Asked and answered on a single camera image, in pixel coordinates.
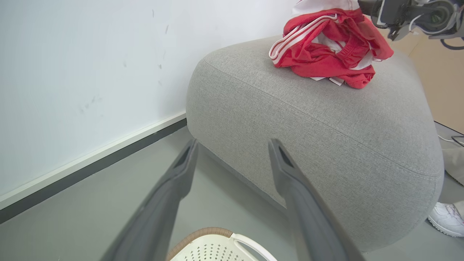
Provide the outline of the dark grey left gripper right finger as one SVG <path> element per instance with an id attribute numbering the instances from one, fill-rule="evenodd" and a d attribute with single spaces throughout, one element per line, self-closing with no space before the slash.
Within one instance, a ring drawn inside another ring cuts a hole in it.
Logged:
<path id="1" fill-rule="evenodd" d="M 363 261 L 316 188 L 278 139 L 268 143 L 276 191 L 285 200 L 286 211 L 300 261 Z"/>

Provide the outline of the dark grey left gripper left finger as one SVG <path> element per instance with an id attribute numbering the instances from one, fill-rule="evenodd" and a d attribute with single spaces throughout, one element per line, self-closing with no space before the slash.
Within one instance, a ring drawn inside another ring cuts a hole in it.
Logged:
<path id="1" fill-rule="evenodd" d="M 180 201 L 191 190 L 198 142 L 187 142 L 123 227 L 103 261 L 164 261 Z"/>

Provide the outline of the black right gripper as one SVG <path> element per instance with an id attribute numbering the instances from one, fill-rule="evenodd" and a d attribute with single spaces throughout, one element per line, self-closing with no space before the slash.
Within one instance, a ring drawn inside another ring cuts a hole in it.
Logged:
<path id="1" fill-rule="evenodd" d="M 410 0 L 358 0 L 363 14 L 377 16 L 377 27 L 389 29 L 390 40 L 399 40 L 411 3 Z"/>

